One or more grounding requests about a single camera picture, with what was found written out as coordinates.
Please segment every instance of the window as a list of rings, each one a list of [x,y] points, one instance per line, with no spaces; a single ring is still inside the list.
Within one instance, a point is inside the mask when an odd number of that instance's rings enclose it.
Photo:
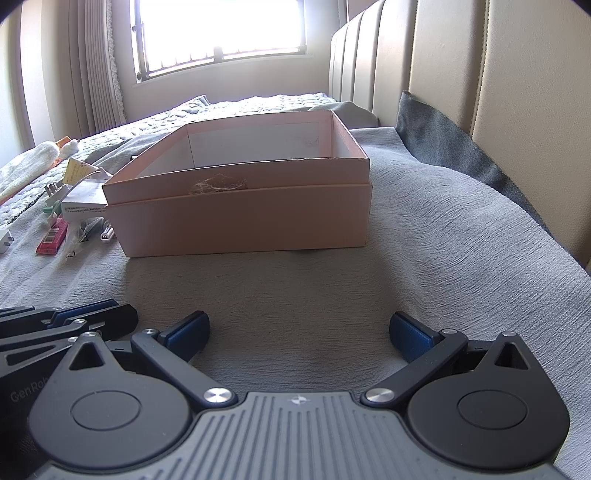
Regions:
[[[303,0],[131,0],[138,80],[306,52]]]

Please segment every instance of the plastic bag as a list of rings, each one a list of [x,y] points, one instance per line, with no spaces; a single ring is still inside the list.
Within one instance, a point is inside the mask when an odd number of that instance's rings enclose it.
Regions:
[[[80,255],[80,252],[88,244],[90,236],[102,230],[104,220],[103,217],[89,218],[68,225],[68,233],[64,241],[64,259]]]

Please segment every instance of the metal screw cap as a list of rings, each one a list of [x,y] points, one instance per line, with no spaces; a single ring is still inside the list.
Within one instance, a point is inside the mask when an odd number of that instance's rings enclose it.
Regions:
[[[214,387],[206,390],[203,398],[209,403],[224,403],[232,398],[232,392],[227,388]]]
[[[373,403],[387,403],[393,400],[394,397],[394,392],[389,388],[377,387],[365,392],[365,398]]]

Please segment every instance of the logo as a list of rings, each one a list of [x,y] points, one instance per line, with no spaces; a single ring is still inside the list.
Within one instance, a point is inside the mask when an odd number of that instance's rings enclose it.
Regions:
[[[13,392],[10,392],[10,399],[14,403],[16,403],[20,400],[27,398],[29,395],[33,395],[33,393],[38,392],[43,387],[45,387],[47,380],[49,380],[47,377],[43,377],[40,380],[32,381],[30,385],[27,385],[22,390],[15,390]]]
[[[306,403],[308,401],[307,398],[305,398],[303,395],[296,395],[295,397],[293,397],[291,399],[291,402],[295,405],[303,405],[304,403]]]

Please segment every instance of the barcode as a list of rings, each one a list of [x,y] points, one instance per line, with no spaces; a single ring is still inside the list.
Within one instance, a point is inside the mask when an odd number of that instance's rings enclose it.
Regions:
[[[50,244],[56,239],[56,235],[59,231],[59,228],[52,228],[49,230],[47,235],[45,236],[45,240],[43,240],[44,244]]]

